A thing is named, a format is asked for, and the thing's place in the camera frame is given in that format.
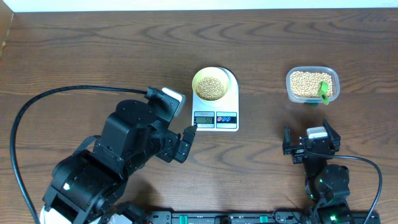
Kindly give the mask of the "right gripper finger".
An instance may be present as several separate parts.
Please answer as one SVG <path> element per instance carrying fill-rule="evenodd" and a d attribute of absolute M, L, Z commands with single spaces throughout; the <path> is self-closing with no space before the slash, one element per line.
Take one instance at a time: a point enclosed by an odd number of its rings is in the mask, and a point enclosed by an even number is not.
<path fill-rule="evenodd" d="M 338 152 L 341 145 L 341 136 L 330 126 L 326 119 L 323 119 L 323 127 L 326 129 L 330 150 Z"/>
<path fill-rule="evenodd" d="M 284 127 L 284 140 L 282 142 L 282 152 L 285 156 L 292 153 L 290 129 L 287 126 Z"/>

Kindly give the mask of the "green plastic measuring scoop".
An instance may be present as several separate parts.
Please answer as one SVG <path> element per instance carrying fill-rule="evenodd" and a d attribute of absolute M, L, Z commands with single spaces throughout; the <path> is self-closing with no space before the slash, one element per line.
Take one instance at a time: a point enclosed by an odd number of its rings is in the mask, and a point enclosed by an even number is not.
<path fill-rule="evenodd" d="M 328 99 L 328 84 L 327 82 L 320 82 L 320 89 L 318 91 L 318 96 L 321 98 L 322 103 L 324 105 L 329 104 L 329 99 Z"/>

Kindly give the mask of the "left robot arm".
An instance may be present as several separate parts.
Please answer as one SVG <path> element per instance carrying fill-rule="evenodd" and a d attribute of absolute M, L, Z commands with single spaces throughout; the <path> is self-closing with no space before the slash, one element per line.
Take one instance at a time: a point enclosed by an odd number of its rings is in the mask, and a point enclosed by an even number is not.
<path fill-rule="evenodd" d="M 118 103 L 102 133 L 86 138 L 55 166 L 43 197 L 41 223 L 107 223 L 128 178 L 151 157 L 167 163 L 186 161 L 196 126 L 187 127 L 182 134 L 169 130 L 185 95 L 170 88 L 148 88 L 145 98 L 146 103 Z"/>

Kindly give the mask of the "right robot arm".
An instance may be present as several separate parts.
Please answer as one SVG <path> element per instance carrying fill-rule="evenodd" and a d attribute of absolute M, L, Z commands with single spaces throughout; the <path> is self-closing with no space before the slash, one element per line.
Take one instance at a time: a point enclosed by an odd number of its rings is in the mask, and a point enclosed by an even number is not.
<path fill-rule="evenodd" d="M 307 129 L 307 135 L 293 145 L 290 129 L 284 128 L 282 151 L 291 155 L 294 164 L 303 164 L 305 191 L 311 206 L 300 219 L 302 223 L 354 223 L 346 198 L 350 195 L 349 170 L 329 164 L 328 160 L 340 150 L 341 136 L 323 120 L 323 125 Z"/>

